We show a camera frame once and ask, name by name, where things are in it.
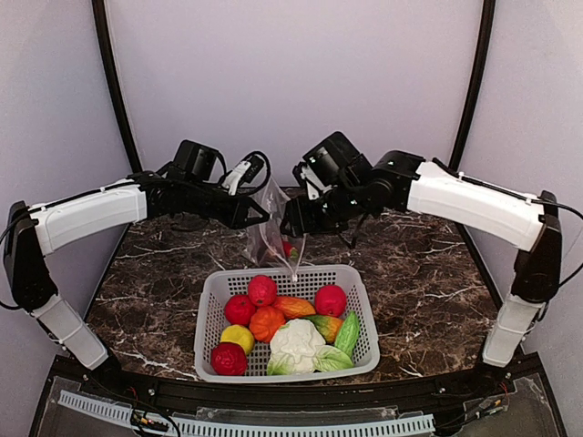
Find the red chili pepper toy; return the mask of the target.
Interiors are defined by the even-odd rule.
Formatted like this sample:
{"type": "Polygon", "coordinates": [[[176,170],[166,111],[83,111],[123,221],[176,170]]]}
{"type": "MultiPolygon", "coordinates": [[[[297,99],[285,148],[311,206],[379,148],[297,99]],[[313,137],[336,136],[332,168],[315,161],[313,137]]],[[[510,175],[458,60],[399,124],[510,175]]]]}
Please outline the red chili pepper toy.
{"type": "Polygon", "coordinates": [[[281,242],[285,256],[290,259],[294,255],[295,247],[288,241],[281,242]]]}

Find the clear zip top bag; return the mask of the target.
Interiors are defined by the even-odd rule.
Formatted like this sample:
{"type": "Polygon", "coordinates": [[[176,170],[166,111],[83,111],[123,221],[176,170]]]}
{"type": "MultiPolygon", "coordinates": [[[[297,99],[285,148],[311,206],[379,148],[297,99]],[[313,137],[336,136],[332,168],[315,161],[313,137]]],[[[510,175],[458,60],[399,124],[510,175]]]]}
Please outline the clear zip top bag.
{"type": "Polygon", "coordinates": [[[265,210],[270,212],[270,219],[259,225],[251,226],[247,231],[247,245],[244,250],[245,257],[258,266],[255,262],[257,248],[260,244],[269,245],[277,251],[279,261],[266,267],[278,267],[285,269],[291,276],[292,282],[299,280],[299,267],[305,250],[306,238],[289,237],[281,233],[280,224],[283,218],[286,203],[290,200],[287,194],[278,186],[273,177],[270,177],[267,185],[252,198],[265,210]],[[294,247],[294,255],[288,259],[283,251],[281,242],[286,240],[294,247]]]}

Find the white cauliflower toy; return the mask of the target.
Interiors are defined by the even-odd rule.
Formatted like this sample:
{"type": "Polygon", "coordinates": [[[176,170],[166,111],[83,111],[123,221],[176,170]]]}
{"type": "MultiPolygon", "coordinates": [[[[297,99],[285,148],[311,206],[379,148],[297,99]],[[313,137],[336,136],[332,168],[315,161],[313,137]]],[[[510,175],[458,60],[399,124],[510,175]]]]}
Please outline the white cauliflower toy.
{"type": "Polygon", "coordinates": [[[270,342],[268,376],[304,375],[344,371],[353,367],[352,358],[328,345],[307,320],[291,320],[282,325],[270,342]]]}

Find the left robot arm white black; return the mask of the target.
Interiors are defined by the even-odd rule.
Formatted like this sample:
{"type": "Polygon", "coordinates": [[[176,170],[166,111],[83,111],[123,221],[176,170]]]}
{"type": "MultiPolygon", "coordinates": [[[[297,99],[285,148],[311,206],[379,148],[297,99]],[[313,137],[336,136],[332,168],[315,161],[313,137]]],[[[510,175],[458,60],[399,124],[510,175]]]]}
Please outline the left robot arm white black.
{"type": "Polygon", "coordinates": [[[1,234],[1,261],[12,300],[86,369],[111,366],[116,359],[84,318],[89,288],[106,265],[106,251],[125,226],[180,214],[213,219],[229,229],[265,222],[269,215],[253,199],[252,181],[271,175],[261,151],[251,151],[234,168],[212,147],[184,140],[175,157],[156,171],[143,170],[111,184],[59,200],[14,203],[1,234]],[[80,286],[80,297],[57,283],[80,286]]]}

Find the red wrinkled fruit left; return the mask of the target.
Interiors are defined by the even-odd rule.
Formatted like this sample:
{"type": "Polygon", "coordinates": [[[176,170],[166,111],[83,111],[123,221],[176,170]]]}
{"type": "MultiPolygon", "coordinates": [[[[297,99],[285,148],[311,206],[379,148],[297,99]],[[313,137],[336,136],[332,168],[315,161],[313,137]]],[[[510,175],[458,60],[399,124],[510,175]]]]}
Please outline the red wrinkled fruit left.
{"type": "Polygon", "coordinates": [[[268,276],[257,275],[248,284],[248,296],[256,307],[271,305],[277,297],[277,284],[268,276]]]}

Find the red wrinkled fruit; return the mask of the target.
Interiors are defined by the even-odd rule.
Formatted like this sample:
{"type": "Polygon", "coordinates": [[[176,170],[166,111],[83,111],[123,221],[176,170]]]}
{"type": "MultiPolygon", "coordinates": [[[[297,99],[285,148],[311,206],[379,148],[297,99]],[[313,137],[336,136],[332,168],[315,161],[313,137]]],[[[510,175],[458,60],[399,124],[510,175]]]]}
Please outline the red wrinkled fruit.
{"type": "Polygon", "coordinates": [[[319,315],[338,318],[344,313],[346,304],[346,294],[337,285],[321,287],[314,297],[314,307],[319,315]]]}
{"type": "Polygon", "coordinates": [[[248,284],[248,296],[256,307],[271,305],[277,297],[277,284],[268,276],[257,275],[248,284]]]}
{"type": "Polygon", "coordinates": [[[212,350],[210,364],[219,375],[241,376],[247,370],[247,355],[239,344],[221,342],[212,350]]]}

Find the red wrinkled fruit right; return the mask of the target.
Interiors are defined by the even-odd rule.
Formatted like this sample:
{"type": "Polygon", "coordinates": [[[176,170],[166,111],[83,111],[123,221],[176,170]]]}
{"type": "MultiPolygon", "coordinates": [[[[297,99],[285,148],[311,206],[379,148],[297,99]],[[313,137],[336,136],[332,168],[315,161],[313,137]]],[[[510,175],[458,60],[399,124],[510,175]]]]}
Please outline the red wrinkled fruit right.
{"type": "Polygon", "coordinates": [[[337,285],[321,287],[314,297],[314,307],[319,315],[338,318],[344,313],[346,304],[346,294],[337,285]]]}

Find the orange yellow mango toy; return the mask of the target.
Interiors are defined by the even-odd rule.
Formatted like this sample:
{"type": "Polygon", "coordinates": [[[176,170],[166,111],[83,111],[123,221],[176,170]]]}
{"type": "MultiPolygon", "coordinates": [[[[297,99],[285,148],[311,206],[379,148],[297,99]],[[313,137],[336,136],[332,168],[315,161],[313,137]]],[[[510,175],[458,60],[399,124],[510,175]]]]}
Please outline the orange yellow mango toy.
{"type": "Polygon", "coordinates": [[[315,308],[308,300],[291,296],[278,296],[272,307],[280,310],[287,320],[316,314],[315,308]]]}

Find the orange pumpkin toy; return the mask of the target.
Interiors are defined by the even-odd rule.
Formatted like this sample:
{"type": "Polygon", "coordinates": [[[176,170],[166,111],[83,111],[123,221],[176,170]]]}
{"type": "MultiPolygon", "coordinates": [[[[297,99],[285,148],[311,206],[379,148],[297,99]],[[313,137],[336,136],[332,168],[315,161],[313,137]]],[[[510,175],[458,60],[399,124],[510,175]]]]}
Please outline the orange pumpkin toy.
{"type": "Polygon", "coordinates": [[[269,343],[286,319],[281,310],[272,306],[259,307],[251,316],[249,329],[256,341],[269,343]]]}

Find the yellow lemon toy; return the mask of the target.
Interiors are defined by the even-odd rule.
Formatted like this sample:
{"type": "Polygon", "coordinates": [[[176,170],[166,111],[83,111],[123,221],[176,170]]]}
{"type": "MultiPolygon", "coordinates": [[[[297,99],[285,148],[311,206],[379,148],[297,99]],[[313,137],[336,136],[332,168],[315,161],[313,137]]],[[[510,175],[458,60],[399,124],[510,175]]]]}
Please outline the yellow lemon toy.
{"type": "Polygon", "coordinates": [[[240,324],[227,327],[220,336],[221,342],[234,343],[241,346],[246,355],[250,355],[255,346],[255,338],[251,331],[240,324]]]}

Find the green bitter gourd toy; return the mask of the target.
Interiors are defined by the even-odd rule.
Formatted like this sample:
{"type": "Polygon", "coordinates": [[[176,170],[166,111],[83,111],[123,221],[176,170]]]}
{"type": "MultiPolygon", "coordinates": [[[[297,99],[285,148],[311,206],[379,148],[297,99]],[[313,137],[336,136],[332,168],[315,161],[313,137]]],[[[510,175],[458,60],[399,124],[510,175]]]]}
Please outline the green bitter gourd toy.
{"type": "Polygon", "coordinates": [[[343,322],[333,346],[353,356],[353,351],[360,336],[360,321],[355,311],[351,311],[343,322]]]}

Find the red wrinkled fruit front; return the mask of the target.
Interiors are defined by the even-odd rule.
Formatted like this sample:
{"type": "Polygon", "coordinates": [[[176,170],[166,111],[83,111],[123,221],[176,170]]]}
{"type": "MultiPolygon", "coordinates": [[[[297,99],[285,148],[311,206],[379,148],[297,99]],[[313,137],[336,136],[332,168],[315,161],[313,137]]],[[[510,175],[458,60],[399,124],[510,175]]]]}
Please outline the red wrinkled fruit front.
{"type": "Polygon", "coordinates": [[[241,376],[247,370],[247,355],[239,344],[221,342],[212,350],[210,364],[219,375],[241,376]]]}

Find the black front rail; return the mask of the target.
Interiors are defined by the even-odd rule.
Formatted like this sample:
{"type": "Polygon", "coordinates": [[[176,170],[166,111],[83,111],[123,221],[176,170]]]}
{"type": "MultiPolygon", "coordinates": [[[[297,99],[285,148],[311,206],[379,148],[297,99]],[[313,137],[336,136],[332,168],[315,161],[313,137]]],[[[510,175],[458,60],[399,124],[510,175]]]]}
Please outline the black front rail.
{"type": "Polygon", "coordinates": [[[399,412],[434,413],[440,422],[458,423],[466,405],[487,396],[511,397],[530,379],[549,395],[542,362],[535,353],[511,361],[506,371],[457,371],[434,377],[363,384],[233,384],[182,381],[114,370],[93,376],[69,358],[52,370],[79,383],[84,393],[135,401],[166,413],[193,413],[202,407],[267,412],[323,412],[394,406],[399,412]]]}

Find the left black frame post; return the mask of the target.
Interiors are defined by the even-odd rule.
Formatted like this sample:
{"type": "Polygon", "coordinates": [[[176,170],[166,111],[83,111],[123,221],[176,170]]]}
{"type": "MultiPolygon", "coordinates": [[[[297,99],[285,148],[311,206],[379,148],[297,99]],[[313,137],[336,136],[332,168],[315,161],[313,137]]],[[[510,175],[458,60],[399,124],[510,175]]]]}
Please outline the left black frame post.
{"type": "Polygon", "coordinates": [[[118,77],[114,49],[107,20],[106,2],[104,0],[93,0],[91,5],[99,53],[106,78],[110,102],[118,125],[118,132],[122,140],[122,145],[130,169],[133,173],[136,173],[141,171],[143,167],[138,156],[138,149],[129,123],[128,112],[118,77]]]}

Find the right black frame post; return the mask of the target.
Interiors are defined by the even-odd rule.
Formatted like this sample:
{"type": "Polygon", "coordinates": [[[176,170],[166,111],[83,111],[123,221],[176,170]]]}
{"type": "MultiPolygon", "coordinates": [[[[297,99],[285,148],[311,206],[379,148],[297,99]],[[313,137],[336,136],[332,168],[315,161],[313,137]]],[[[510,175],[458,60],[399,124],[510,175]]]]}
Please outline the right black frame post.
{"type": "Polygon", "coordinates": [[[462,109],[459,126],[448,162],[448,166],[453,170],[459,169],[465,152],[465,146],[469,136],[470,128],[474,119],[483,76],[486,69],[486,60],[490,46],[495,11],[496,0],[484,0],[482,2],[482,11],[476,39],[474,60],[468,81],[465,102],[462,109]]]}

